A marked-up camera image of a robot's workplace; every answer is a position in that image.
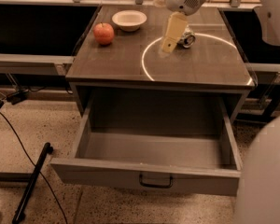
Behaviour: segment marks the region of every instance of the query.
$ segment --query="cabinet top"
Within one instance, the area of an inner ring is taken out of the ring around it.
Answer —
[[[124,32],[112,22],[121,10],[140,10],[147,21],[135,32]],[[196,42],[190,49],[160,51],[161,37],[171,11],[146,6],[102,6],[93,26],[110,23],[113,42],[99,45],[92,28],[87,34],[66,78],[71,82],[101,85],[204,87],[251,90],[254,82],[216,7],[202,7],[188,16]]]

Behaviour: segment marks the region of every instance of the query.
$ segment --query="black cable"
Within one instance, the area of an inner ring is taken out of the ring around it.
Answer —
[[[44,87],[41,87],[37,90],[33,90],[30,86],[27,87],[28,91],[31,91],[31,92],[39,92],[39,91],[42,91],[46,88],[47,86],[44,86]]]
[[[8,120],[8,119],[6,118],[6,116],[5,116],[4,114],[2,114],[1,112],[0,112],[0,115],[6,120],[6,122],[7,122],[8,125],[10,126],[11,130],[12,130],[12,131],[14,132],[14,134],[17,136],[17,138],[18,138],[18,140],[19,140],[19,142],[20,142],[20,144],[21,144],[21,148],[23,149],[24,153],[26,154],[26,156],[27,156],[27,158],[29,159],[29,161],[31,162],[31,164],[35,167],[35,163],[34,163],[34,162],[32,161],[32,159],[30,158],[28,152],[26,151],[26,148],[24,147],[22,141],[20,140],[20,138],[19,138],[17,132],[15,131],[15,129],[13,128],[13,126],[11,125],[11,123],[9,122],[9,120]],[[44,176],[41,172],[39,172],[39,173],[41,174],[41,176],[44,178],[45,182],[47,183],[47,185],[48,185],[48,187],[49,187],[49,189],[50,189],[52,195],[53,195],[54,198],[55,198],[56,203],[58,204],[60,210],[61,210],[62,213],[63,213],[64,221],[65,221],[65,223],[67,224],[68,222],[67,222],[67,218],[66,218],[65,212],[64,212],[64,210],[63,210],[61,204],[59,203],[59,201],[58,201],[58,199],[57,199],[57,197],[56,197],[56,194],[55,194],[54,191],[53,191],[52,186],[50,185],[50,183],[48,182],[48,180],[45,178],[45,176]]]

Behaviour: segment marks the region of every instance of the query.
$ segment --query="white bowl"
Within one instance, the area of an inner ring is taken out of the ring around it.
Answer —
[[[147,16],[141,11],[124,10],[113,15],[112,21],[125,32],[133,32],[146,22]]]

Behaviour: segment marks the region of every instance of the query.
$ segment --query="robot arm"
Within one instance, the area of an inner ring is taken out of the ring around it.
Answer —
[[[171,53],[187,27],[187,17],[195,13],[206,0],[165,0],[174,13],[169,17],[165,36],[161,43],[164,52]]]

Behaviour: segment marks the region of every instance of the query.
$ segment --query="apple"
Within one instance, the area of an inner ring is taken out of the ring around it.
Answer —
[[[114,30],[109,23],[98,23],[93,28],[95,40],[101,45],[108,45],[113,41]]]

